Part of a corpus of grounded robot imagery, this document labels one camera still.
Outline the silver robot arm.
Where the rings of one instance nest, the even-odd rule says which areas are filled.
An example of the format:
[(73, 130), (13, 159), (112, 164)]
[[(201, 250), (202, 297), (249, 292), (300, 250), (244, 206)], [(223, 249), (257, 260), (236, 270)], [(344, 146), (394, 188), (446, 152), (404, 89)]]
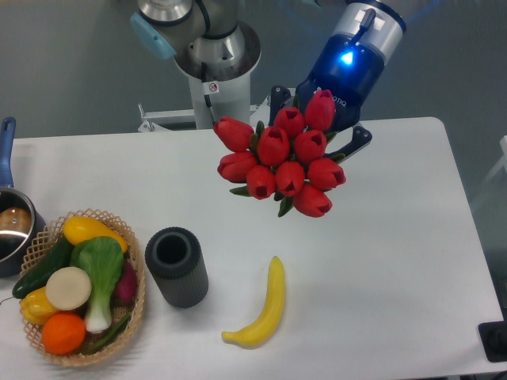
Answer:
[[(250, 120), (250, 75), (261, 45), (238, 19), (237, 2), (141, 1), (131, 26), (153, 55), (174, 59), (189, 80), (197, 128), (209, 129), (221, 116)], [(269, 111), (276, 115), (289, 102), (306, 110), (317, 91), (328, 89), (337, 107), (328, 132), (353, 132), (351, 142), (331, 157), (350, 157), (371, 141), (360, 110), (405, 32), (390, 2), (347, 2), (308, 76), (295, 90), (274, 86)]]

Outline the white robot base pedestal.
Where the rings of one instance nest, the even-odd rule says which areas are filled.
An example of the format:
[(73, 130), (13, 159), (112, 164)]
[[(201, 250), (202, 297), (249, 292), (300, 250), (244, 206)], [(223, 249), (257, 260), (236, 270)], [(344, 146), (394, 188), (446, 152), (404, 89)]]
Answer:
[(211, 129), (223, 116), (250, 125), (269, 119), (269, 95), (262, 102), (251, 101), (250, 74), (226, 81), (203, 81), (188, 77), (192, 107), (175, 111), (145, 112), (138, 105), (139, 132)]

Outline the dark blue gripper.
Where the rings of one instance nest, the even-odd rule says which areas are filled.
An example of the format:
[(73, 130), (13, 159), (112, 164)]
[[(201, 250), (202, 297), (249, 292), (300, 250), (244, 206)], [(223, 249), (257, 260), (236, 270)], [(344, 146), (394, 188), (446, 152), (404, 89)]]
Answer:
[[(360, 109), (384, 69), (384, 61), (373, 50), (362, 44), (351, 44), (343, 35), (331, 36), (307, 78), (298, 84), (301, 110), (318, 89), (328, 89), (335, 101), (336, 112), (331, 131), (344, 131), (360, 118)], [(273, 125), (278, 112), (292, 95), (288, 88), (274, 85), (269, 96), (269, 125)], [(372, 133), (362, 125), (353, 127), (349, 143), (339, 150), (326, 153), (326, 158), (340, 164), (372, 141)]]

